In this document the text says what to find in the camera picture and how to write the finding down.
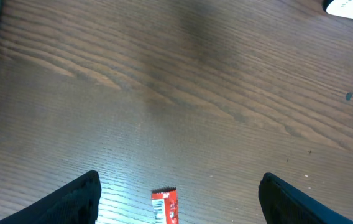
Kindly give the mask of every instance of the red snack package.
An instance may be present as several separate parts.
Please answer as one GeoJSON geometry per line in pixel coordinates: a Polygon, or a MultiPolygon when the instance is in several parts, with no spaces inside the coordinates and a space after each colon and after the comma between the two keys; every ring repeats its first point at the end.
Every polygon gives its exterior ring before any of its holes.
{"type": "Polygon", "coordinates": [[[178,224],[178,195],[176,187],[152,191],[152,205],[156,224],[178,224]]]}

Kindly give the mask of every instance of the wood grain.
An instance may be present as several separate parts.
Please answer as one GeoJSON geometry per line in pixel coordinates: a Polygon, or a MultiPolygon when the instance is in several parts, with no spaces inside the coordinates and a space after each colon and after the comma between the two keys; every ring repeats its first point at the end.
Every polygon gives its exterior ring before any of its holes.
{"type": "Polygon", "coordinates": [[[96,169],[101,223],[170,184],[182,223],[263,223],[264,172],[353,219],[348,92],[353,21],[318,0],[5,0],[0,218],[96,169]]]}

